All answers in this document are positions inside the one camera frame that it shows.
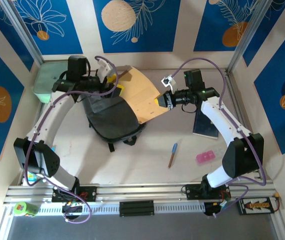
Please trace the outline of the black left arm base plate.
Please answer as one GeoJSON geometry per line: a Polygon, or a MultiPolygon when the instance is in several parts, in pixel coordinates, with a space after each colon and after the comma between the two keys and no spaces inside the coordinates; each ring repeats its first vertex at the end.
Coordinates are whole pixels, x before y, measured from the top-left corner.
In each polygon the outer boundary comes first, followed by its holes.
{"type": "MultiPolygon", "coordinates": [[[[85,200],[86,202],[96,201],[96,186],[78,186],[75,188],[74,194],[85,200]]],[[[59,189],[53,189],[52,194],[53,203],[63,203],[63,202],[80,202],[80,200],[70,193],[61,191],[59,189]]]]}

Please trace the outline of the aluminium mounting rail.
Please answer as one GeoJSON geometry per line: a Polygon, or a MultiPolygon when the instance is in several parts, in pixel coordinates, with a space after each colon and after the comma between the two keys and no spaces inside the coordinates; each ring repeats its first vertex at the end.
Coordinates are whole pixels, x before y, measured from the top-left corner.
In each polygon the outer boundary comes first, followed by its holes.
{"type": "MultiPolygon", "coordinates": [[[[186,195],[181,188],[185,182],[179,183],[147,183],[147,184],[86,184],[84,187],[96,189],[96,202],[115,203],[122,201],[153,200],[156,203],[186,202],[186,195]]],[[[272,181],[268,180],[265,186],[260,186],[249,181],[237,181],[229,189],[232,198],[241,196],[248,186],[246,197],[272,197],[276,189],[272,181]]],[[[30,202],[33,204],[50,203],[53,187],[48,183],[39,183],[35,186],[10,186],[4,198],[4,204],[10,205],[17,202],[30,202]]]]}

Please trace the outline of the black ribbed block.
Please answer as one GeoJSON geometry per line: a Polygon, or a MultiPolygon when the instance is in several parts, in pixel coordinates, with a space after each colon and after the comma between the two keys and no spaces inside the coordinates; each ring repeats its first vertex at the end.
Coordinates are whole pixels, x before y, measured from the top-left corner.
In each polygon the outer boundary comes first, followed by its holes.
{"type": "Polygon", "coordinates": [[[120,217],[153,216],[154,212],[153,200],[119,202],[120,217]]]}

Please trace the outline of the green cylinder battery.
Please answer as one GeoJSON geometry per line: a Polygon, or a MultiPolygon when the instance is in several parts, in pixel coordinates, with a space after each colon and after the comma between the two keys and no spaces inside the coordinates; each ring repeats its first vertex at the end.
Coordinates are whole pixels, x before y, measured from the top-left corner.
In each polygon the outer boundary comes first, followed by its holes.
{"type": "Polygon", "coordinates": [[[35,217],[39,212],[39,207],[37,205],[28,202],[18,202],[14,206],[14,215],[19,217],[35,217]]]}

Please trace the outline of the grey backpack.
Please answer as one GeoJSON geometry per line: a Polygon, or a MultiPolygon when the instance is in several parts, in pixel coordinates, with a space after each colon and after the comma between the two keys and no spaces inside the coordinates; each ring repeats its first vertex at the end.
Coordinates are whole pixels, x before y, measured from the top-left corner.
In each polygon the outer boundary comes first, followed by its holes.
{"type": "Polygon", "coordinates": [[[111,97],[111,93],[104,96],[81,94],[80,102],[89,127],[108,144],[110,152],[115,151],[114,143],[133,146],[137,135],[146,127],[146,123],[138,123],[134,112],[120,96],[111,97]]]}

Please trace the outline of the aluminium corner post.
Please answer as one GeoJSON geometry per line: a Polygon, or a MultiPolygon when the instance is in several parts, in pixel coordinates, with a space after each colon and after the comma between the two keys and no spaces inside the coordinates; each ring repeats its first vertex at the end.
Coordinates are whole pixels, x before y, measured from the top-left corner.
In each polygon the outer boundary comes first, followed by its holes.
{"type": "Polygon", "coordinates": [[[0,3],[25,47],[31,54],[35,63],[40,67],[44,63],[42,54],[14,3],[11,0],[0,0],[0,3]]]}
{"type": "Polygon", "coordinates": [[[274,9],[274,0],[256,0],[255,3],[257,6],[226,69],[228,75],[233,73],[241,60],[244,60],[246,67],[250,66],[279,17],[274,9]]]}

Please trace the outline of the pink plastic pill box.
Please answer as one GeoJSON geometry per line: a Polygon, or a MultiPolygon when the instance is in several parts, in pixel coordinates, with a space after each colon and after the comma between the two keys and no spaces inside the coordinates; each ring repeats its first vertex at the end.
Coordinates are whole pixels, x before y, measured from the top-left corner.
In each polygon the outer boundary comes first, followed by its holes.
{"type": "Polygon", "coordinates": [[[203,152],[201,154],[198,154],[196,156],[196,161],[200,164],[200,165],[203,165],[213,159],[215,159],[216,155],[215,153],[210,150],[210,151],[207,151],[207,152],[203,152]]]}

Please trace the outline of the mint green lunch case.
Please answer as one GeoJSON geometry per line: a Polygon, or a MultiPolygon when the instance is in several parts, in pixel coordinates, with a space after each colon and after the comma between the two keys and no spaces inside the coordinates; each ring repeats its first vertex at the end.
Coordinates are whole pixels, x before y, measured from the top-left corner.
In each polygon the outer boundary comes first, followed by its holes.
{"type": "Polygon", "coordinates": [[[67,61],[45,62],[40,66],[37,78],[33,86],[33,93],[40,102],[47,104],[50,101],[52,87],[59,79],[61,73],[68,68],[67,61]]]}

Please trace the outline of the brown kraft notebook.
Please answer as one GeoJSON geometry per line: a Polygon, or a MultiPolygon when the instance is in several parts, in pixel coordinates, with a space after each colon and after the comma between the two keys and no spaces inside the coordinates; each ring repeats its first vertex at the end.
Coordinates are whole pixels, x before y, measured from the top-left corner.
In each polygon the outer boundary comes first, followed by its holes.
{"type": "Polygon", "coordinates": [[[138,123],[144,124],[166,112],[168,108],[160,107],[156,98],[160,92],[142,72],[132,66],[120,75],[118,86],[123,98],[134,112],[138,123]]]}

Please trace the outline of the navy blue notebook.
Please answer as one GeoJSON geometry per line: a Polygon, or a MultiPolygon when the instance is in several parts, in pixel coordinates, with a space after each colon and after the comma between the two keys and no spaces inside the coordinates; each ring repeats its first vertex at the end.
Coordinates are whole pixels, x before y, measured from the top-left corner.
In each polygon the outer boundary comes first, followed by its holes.
{"type": "Polygon", "coordinates": [[[196,110],[195,112],[195,120],[192,133],[212,139],[218,139],[219,135],[215,125],[200,109],[196,110]]]}

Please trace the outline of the black power distribution board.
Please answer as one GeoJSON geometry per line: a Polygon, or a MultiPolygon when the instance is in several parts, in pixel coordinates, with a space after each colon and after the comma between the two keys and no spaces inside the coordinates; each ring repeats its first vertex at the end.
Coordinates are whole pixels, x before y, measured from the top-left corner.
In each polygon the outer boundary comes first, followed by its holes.
{"type": "Polygon", "coordinates": [[[240,215],[273,214],[274,208],[269,197],[242,198],[237,202],[240,215]]]}

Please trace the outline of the aluminium side rail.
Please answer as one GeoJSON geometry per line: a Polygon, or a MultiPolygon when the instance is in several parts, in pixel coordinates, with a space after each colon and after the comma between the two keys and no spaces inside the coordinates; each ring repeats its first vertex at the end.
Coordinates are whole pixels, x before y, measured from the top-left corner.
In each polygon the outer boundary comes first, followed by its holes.
{"type": "Polygon", "coordinates": [[[243,102],[235,81],[229,76],[225,77],[226,87],[236,112],[231,126],[235,132],[231,137],[222,166],[226,173],[232,178],[237,178],[244,174],[259,170],[263,159],[263,137],[256,133],[251,133],[250,124],[247,123],[243,102]]]}

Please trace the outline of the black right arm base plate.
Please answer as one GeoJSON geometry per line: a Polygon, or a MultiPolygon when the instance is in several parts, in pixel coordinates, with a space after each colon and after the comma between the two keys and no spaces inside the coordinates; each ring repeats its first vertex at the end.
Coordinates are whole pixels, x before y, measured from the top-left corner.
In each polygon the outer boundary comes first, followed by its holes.
{"type": "Polygon", "coordinates": [[[211,188],[205,184],[186,184],[184,186],[188,200],[229,200],[230,189],[226,185],[211,188]]]}

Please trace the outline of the blue and brown pen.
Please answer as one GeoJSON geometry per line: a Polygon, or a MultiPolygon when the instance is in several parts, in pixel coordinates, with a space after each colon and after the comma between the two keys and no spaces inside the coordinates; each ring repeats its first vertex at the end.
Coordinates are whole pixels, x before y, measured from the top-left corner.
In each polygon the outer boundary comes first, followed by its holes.
{"type": "Polygon", "coordinates": [[[175,156],[175,153],[176,153],[176,150],[177,150],[177,146],[178,146],[178,143],[175,143],[173,145],[173,148],[172,148],[172,151],[171,151],[170,160],[169,160],[169,164],[168,164],[168,168],[171,168],[171,166],[172,166],[173,159],[174,159],[174,156],[175,156]]]}

